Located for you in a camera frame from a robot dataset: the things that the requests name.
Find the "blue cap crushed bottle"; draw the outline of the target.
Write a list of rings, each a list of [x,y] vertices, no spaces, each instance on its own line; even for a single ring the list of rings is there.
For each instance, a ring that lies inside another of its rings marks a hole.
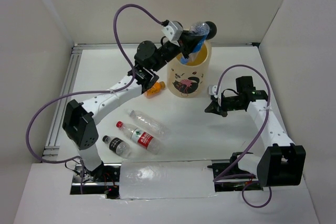
[[[181,64],[186,65],[187,63],[191,63],[196,60],[209,31],[210,27],[205,22],[196,22],[190,27],[187,37],[192,40],[192,45],[182,55],[180,59]]]

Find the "small orange juice bottle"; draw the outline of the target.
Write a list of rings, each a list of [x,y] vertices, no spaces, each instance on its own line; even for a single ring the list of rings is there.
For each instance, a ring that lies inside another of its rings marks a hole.
[[[156,82],[150,89],[148,89],[144,95],[147,98],[151,98],[157,94],[159,94],[162,90],[164,90],[166,87],[165,82],[160,81]]]

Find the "clear unlabelled plastic bottle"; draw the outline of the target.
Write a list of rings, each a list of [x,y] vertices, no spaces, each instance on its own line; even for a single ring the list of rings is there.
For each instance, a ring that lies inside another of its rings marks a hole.
[[[164,136],[169,132],[169,129],[164,124],[144,112],[128,110],[127,114],[136,125],[143,127],[156,136]]]

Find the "red label plastic bottle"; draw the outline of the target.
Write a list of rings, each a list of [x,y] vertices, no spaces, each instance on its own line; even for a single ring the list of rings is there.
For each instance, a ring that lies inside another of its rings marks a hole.
[[[132,142],[138,144],[148,152],[156,155],[161,150],[161,143],[148,132],[138,128],[133,124],[126,124],[121,121],[116,123],[116,127]]]

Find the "black label plastic bottle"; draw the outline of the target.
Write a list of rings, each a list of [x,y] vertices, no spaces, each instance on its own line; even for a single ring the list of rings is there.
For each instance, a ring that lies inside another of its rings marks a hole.
[[[118,137],[105,135],[102,141],[108,146],[109,150],[122,158],[128,158],[131,154],[130,145]]]

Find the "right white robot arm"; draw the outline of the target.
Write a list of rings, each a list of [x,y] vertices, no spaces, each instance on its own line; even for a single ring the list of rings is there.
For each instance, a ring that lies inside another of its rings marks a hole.
[[[206,113],[226,117],[230,111],[246,111],[260,131],[258,138],[265,148],[261,157],[251,152],[245,155],[234,153],[229,165],[230,174],[240,178],[248,172],[256,176],[263,187],[299,185],[306,151],[303,146],[296,145],[282,128],[267,104],[267,92],[257,90],[251,76],[236,79],[235,96],[226,97],[216,85],[209,86],[208,92],[211,103],[205,109]]]

